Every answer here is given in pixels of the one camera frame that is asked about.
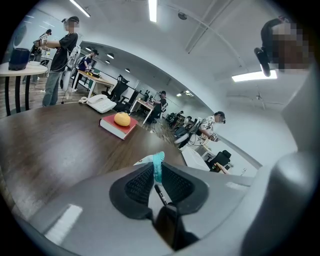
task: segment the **round table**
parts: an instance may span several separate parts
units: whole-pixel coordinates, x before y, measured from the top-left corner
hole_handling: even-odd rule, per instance
[[[25,82],[25,110],[29,110],[29,85],[30,77],[32,75],[43,74],[48,71],[48,68],[42,65],[30,65],[28,63],[25,69],[14,71],[9,70],[9,62],[0,65],[0,77],[5,77],[5,88],[4,88],[4,98],[5,98],[5,109],[7,116],[11,115],[10,105],[9,105],[9,78],[15,77],[15,109],[17,113],[21,112],[20,107],[20,81],[21,76],[26,76]]]
[[[160,151],[168,164],[186,165],[178,148],[138,125],[125,140],[99,126],[100,118],[115,113],[68,103],[0,119],[0,167],[10,209],[28,219],[76,183]]]

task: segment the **book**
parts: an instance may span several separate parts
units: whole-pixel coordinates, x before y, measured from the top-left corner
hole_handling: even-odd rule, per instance
[[[115,115],[108,115],[100,119],[100,126],[124,140],[128,134],[135,128],[138,121],[130,117],[131,121],[128,126],[121,126],[115,123]]]

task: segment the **white telephone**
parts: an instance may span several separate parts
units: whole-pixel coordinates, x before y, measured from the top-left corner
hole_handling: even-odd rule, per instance
[[[86,103],[100,113],[108,112],[117,105],[115,102],[111,101],[106,95],[103,94],[99,94],[89,98]]]

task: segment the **yellow object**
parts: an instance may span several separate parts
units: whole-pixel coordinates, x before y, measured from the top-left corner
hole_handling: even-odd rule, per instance
[[[127,113],[120,112],[120,113],[115,114],[114,121],[116,124],[118,124],[120,126],[128,126],[128,125],[130,125],[131,119]]]

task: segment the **rectangular light fixture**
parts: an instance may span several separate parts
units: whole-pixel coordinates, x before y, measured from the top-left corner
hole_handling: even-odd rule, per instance
[[[90,14],[85,11],[75,0],[70,0],[81,12],[84,13],[85,16],[90,17]]]
[[[45,23],[45,24],[47,24],[47,25],[49,25],[49,26],[51,26],[51,27],[54,27],[55,28],[55,26],[54,25],[51,25],[50,23],[48,23],[48,22],[43,22],[43,23]]]
[[[149,16],[150,21],[157,22],[158,0],[149,0]]]
[[[262,71],[246,73],[232,76],[233,81],[242,82],[250,80],[263,80],[263,79],[277,79],[277,73],[275,70],[270,71],[270,76],[265,76]]]

